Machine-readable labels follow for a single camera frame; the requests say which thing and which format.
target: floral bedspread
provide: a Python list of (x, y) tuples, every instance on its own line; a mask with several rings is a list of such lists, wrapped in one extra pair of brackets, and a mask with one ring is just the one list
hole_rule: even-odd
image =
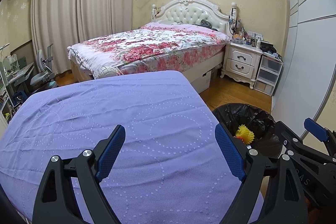
[[(98, 78), (100, 69), (106, 66), (119, 68), (123, 74), (181, 71), (182, 63), (187, 70), (219, 52), (228, 40), (226, 34), (204, 27), (149, 23), (137, 30), (94, 38), (68, 49), (82, 67)], [(151, 65), (141, 66), (146, 60)]]

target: gray chair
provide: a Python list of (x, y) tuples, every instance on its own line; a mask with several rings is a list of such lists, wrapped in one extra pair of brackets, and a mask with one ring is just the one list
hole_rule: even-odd
[(31, 86), (38, 88), (33, 93), (49, 90), (58, 86), (56, 81), (54, 81), (55, 74), (53, 73), (51, 64), (51, 61), (53, 60), (53, 57), (51, 56), (51, 46), (52, 44), (47, 48), (48, 57), (46, 59), (43, 58), (42, 50), (39, 50), (37, 53), (36, 62), (41, 72), (35, 75), (30, 81)]

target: white bed knob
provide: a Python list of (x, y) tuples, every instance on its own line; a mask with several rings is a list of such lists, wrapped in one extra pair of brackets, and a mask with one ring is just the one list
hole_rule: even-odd
[(102, 67), (98, 73), (98, 78), (117, 76), (117, 71), (110, 66)]

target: drawer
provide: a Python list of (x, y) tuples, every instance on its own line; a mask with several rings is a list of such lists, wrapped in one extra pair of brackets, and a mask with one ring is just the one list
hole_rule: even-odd
[(233, 72), (237, 75), (244, 76), (251, 79), (254, 67), (238, 62), (236, 60), (228, 59), (226, 63), (226, 71)]
[(257, 58), (257, 54), (254, 52), (245, 51), (239, 48), (230, 47), (228, 58), (242, 62), (244, 64), (254, 66), (255, 60)]

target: trash can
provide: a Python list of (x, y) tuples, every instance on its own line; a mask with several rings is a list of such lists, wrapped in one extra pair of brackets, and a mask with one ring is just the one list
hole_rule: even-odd
[(231, 103), (217, 107), (212, 112), (219, 122), (223, 122), (230, 133), (235, 136), (238, 127), (244, 124), (254, 133), (251, 147), (264, 156), (278, 158), (282, 143), (274, 134), (273, 117), (261, 108), (239, 103)]

